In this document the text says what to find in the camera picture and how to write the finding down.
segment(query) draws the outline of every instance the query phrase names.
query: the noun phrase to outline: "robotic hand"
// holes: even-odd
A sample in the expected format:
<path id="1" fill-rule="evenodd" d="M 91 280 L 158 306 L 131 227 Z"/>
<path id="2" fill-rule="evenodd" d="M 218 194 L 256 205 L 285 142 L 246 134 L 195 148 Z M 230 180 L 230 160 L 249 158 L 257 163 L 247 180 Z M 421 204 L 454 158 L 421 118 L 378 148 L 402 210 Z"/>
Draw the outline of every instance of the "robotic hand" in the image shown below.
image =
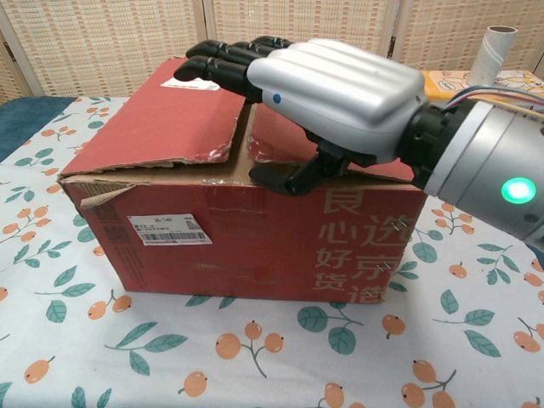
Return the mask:
<path id="1" fill-rule="evenodd" d="M 468 99 L 441 110 L 428 104 L 419 71 L 333 40 L 205 41 L 187 56 L 176 79 L 263 102 L 317 144 L 294 174 L 257 165 L 255 182 L 296 196 L 350 162 L 400 158 L 416 187 L 544 249 L 544 125 L 534 118 Z"/>

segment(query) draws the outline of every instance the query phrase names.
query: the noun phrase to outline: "wires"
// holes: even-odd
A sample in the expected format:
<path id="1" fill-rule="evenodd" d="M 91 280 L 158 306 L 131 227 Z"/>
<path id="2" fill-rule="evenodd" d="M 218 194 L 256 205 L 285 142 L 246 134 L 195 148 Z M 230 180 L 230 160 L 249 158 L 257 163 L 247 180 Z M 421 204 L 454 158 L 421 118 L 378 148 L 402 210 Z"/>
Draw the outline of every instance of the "wires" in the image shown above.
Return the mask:
<path id="1" fill-rule="evenodd" d="M 524 108 L 522 106 L 519 106 L 519 105 L 509 104 L 508 102 L 503 102 L 501 100 L 492 99 L 492 98 L 489 98 L 489 97 L 486 98 L 485 96 L 476 95 L 476 96 L 473 96 L 471 98 L 481 100 L 483 102 L 487 102 L 488 104 L 492 104 L 492 105 L 495 105 L 495 106 L 500 106 L 500 107 L 508 109 L 510 111 L 519 112 L 519 113 L 521 113 L 523 115 L 533 116 L 536 119 L 544 121 L 544 115 L 541 114 L 540 112 L 536 112 L 536 111 L 531 110 L 531 109 L 526 109 L 526 108 Z"/>
<path id="2" fill-rule="evenodd" d="M 461 92 L 457 93 L 450 101 L 446 104 L 444 109 L 449 109 L 455 105 L 458 105 L 466 98 L 472 98 L 476 95 L 484 95 L 493 100 L 493 102 L 501 101 L 503 99 L 515 99 L 518 101 L 524 101 L 525 105 L 542 105 L 544 106 L 544 98 L 534 93 L 529 93 L 514 88 L 503 88 L 503 87 L 482 87 L 475 86 L 463 89 Z"/>

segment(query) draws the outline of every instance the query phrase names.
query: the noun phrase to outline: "glowing green light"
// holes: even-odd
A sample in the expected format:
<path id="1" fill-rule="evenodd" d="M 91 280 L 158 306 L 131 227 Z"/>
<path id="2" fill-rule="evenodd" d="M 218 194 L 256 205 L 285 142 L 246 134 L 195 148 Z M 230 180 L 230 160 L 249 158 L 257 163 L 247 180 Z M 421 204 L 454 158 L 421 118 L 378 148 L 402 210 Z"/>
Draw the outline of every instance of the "glowing green light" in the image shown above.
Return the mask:
<path id="1" fill-rule="evenodd" d="M 510 178 L 501 188 L 502 197 L 512 204 L 525 204 L 536 196 L 536 186 L 525 177 Z"/>

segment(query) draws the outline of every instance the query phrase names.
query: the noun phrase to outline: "floral tablecloth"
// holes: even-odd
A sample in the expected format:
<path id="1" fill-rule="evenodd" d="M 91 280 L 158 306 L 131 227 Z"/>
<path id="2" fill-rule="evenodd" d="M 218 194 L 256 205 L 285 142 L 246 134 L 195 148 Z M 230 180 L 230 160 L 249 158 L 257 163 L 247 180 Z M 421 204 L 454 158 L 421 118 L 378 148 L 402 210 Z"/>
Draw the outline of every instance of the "floral tablecloth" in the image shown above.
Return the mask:
<path id="1" fill-rule="evenodd" d="M 435 199 L 382 304 L 125 293 L 56 184 L 124 101 L 77 99 L 0 164 L 0 408 L 540 404 L 541 266 Z"/>

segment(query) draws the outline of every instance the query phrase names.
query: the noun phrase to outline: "torn cardboard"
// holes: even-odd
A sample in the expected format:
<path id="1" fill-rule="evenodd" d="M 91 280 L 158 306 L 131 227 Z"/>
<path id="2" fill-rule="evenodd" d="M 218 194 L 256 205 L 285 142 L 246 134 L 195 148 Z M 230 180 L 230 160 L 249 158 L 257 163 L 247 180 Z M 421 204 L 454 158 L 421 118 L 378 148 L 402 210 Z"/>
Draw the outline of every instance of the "torn cardboard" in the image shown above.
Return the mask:
<path id="1" fill-rule="evenodd" d="M 315 145 L 222 89 L 161 87 L 180 63 L 163 64 L 60 178 L 125 288 L 382 301 L 425 200 L 406 168 L 357 168 L 301 197 L 257 186 L 255 160 L 292 171 Z M 200 233 L 211 243 L 194 243 Z"/>

